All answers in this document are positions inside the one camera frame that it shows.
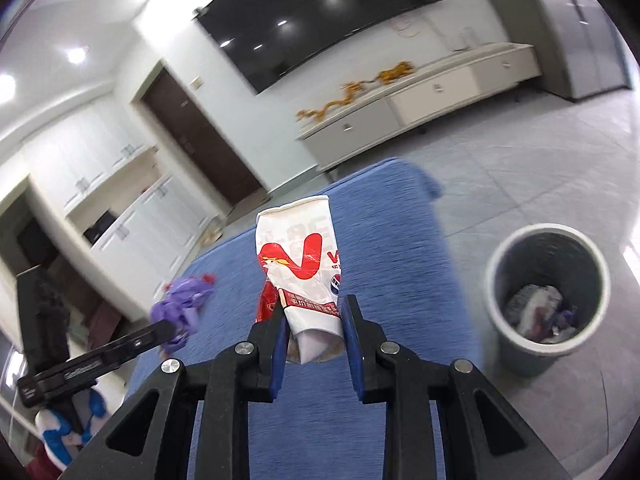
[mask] black television screen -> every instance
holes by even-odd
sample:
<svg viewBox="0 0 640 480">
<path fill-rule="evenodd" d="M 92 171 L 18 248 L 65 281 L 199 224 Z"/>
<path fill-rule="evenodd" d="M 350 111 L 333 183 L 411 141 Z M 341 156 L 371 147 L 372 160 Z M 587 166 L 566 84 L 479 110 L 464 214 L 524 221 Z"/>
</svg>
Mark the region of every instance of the black television screen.
<svg viewBox="0 0 640 480">
<path fill-rule="evenodd" d="M 348 36 L 439 0 L 213 0 L 200 24 L 261 92 Z"/>
</svg>

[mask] purple plush toy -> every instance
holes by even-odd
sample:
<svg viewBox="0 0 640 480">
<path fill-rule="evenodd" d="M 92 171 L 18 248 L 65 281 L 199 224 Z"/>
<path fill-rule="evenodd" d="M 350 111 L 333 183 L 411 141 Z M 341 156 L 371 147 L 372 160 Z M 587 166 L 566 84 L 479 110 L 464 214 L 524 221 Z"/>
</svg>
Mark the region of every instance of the purple plush toy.
<svg viewBox="0 0 640 480">
<path fill-rule="evenodd" d="M 198 331 L 198 311 L 213 293 L 213 276 L 178 278 L 169 285 L 164 298 L 151 307 L 151 322 L 166 319 L 175 326 L 175 337 L 162 345 L 167 354 L 183 348 Z"/>
</svg>

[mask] trash can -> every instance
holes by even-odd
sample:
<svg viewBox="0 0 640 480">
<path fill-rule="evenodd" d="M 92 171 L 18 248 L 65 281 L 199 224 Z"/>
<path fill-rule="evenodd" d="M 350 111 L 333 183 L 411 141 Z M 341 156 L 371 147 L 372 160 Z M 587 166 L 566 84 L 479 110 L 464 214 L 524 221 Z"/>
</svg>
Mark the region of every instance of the trash can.
<svg viewBox="0 0 640 480">
<path fill-rule="evenodd" d="M 503 309 L 524 286 L 552 285 L 562 307 L 576 307 L 576 333 L 558 344 L 542 344 L 518 334 Z M 484 299 L 498 331 L 502 363 L 520 376 L 547 370 L 560 356 L 578 349 L 598 329 L 609 304 L 609 267 L 587 236 L 560 224 L 536 224 L 511 234 L 495 250 L 486 269 Z"/>
</svg>

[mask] doorway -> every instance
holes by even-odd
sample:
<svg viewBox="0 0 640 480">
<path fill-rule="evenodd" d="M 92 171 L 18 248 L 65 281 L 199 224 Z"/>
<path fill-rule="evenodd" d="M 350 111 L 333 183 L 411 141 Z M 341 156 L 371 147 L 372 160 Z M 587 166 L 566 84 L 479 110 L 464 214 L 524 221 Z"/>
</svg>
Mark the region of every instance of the doorway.
<svg viewBox="0 0 640 480">
<path fill-rule="evenodd" d="M 257 191 L 264 192 L 255 175 L 165 68 L 141 101 L 232 206 Z"/>
<path fill-rule="evenodd" d="M 13 276 L 34 266 L 45 269 L 69 310 L 69 339 L 83 351 L 129 332 L 129 320 L 87 283 L 44 232 L 24 193 L 0 215 L 0 259 Z"/>
</svg>

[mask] blue carpet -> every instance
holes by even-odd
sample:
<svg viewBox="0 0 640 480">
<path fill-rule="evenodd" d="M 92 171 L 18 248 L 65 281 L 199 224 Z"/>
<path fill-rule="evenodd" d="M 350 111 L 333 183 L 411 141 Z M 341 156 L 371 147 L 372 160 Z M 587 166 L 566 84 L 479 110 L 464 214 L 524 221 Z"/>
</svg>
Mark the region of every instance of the blue carpet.
<svg viewBox="0 0 640 480">
<path fill-rule="evenodd" d="M 366 319 L 423 359 L 479 363 L 476 334 L 432 207 L 440 193 L 423 171 L 389 159 L 318 194 L 329 196 L 340 294 L 356 294 Z M 185 275 L 205 272 L 215 275 L 215 292 L 200 331 L 175 354 L 186 364 L 211 359 L 247 336 L 264 284 L 255 228 L 203 254 Z M 157 351 L 141 356 L 130 392 L 158 365 Z M 344 355 L 324 364 L 288 364 L 276 402 L 250 406 L 252 479 L 380 478 L 384 427 L 382 404 L 358 402 Z M 438 469 L 442 478 L 442 464 Z"/>
</svg>

